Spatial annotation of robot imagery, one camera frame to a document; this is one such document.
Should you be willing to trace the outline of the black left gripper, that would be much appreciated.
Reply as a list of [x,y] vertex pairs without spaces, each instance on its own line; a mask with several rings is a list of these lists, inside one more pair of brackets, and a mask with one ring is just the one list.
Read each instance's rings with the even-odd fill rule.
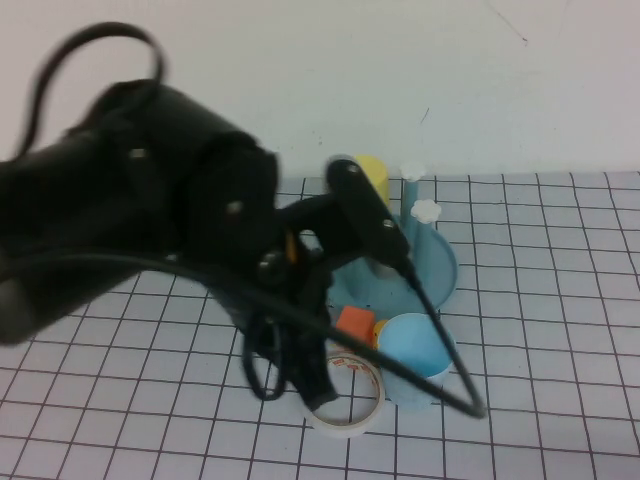
[[[246,296],[258,291],[285,307],[305,311],[323,322],[329,321],[328,289],[332,274],[323,265],[326,255],[319,244],[307,245],[290,234],[283,247],[273,247],[250,265],[245,274],[236,273],[233,282],[220,279],[214,285],[214,299],[244,332],[242,367],[249,387],[259,400],[278,400],[285,391],[284,347],[287,340],[287,377],[307,408],[320,408],[338,394],[327,367],[325,338],[306,327],[288,326],[275,320],[279,313]],[[254,365],[254,357],[275,365],[275,385],[268,389]]]

